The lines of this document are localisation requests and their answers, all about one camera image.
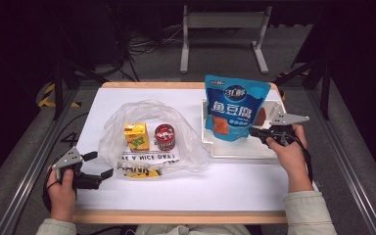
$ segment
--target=small box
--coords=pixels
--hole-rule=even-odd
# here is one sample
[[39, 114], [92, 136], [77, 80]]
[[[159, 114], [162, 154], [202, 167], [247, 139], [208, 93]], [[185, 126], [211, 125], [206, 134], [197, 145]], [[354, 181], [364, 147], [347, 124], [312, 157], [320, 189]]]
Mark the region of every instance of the small box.
[[149, 151], [149, 135], [146, 123], [127, 123], [124, 126], [124, 137], [131, 152]]

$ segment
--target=human hand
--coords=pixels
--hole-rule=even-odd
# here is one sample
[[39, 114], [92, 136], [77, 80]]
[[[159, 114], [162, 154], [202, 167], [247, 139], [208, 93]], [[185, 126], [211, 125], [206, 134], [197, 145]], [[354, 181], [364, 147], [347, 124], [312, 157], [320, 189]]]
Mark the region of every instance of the human hand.
[[72, 222], [75, 210], [75, 192], [72, 189], [73, 172], [67, 169], [63, 176], [63, 183], [57, 181], [56, 171], [51, 170], [47, 181], [48, 195], [51, 199], [51, 218]]
[[[298, 136], [307, 149], [304, 127], [294, 124], [293, 129], [296, 136]], [[268, 137], [266, 142], [270, 149], [277, 154], [279, 163], [288, 173], [289, 192], [313, 190], [312, 184], [307, 176], [305, 156], [301, 146], [297, 142], [293, 142], [288, 146], [282, 146], [271, 137]]]

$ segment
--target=transparent plastic bag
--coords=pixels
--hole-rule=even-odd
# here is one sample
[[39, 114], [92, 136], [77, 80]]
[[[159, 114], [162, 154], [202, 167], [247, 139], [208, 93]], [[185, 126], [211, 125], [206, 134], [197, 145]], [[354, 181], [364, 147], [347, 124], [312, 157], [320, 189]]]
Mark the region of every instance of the transparent plastic bag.
[[[177, 161], [147, 164], [122, 157], [123, 152], [128, 150], [123, 133], [125, 124], [147, 121], [167, 123], [174, 128], [179, 152]], [[152, 127], [148, 128], [148, 132], [152, 133], [154, 130]], [[202, 146], [201, 138], [185, 117], [176, 109], [155, 100], [122, 105], [104, 126], [98, 154], [116, 170], [138, 178], [167, 174], [180, 169], [198, 171], [208, 164], [210, 157]]]

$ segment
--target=wooden table edge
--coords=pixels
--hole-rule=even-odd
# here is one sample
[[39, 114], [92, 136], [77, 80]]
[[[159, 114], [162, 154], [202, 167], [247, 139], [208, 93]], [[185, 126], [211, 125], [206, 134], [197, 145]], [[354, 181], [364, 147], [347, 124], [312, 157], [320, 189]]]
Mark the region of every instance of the wooden table edge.
[[103, 211], [78, 210], [74, 223], [93, 224], [273, 224], [287, 223], [283, 211]]
[[[272, 82], [267, 82], [271, 85], [271, 89], [277, 89], [277, 86]], [[151, 88], [151, 89], [205, 89], [204, 82], [131, 82], [131, 81], [110, 81], [105, 82], [102, 88]]]

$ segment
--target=blue snack bag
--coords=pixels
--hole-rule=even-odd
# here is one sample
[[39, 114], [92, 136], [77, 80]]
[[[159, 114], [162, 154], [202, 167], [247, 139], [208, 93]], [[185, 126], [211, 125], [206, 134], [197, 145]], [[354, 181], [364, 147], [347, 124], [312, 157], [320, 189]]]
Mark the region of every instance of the blue snack bag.
[[261, 81], [206, 75], [206, 129], [225, 141], [247, 138], [270, 87]]

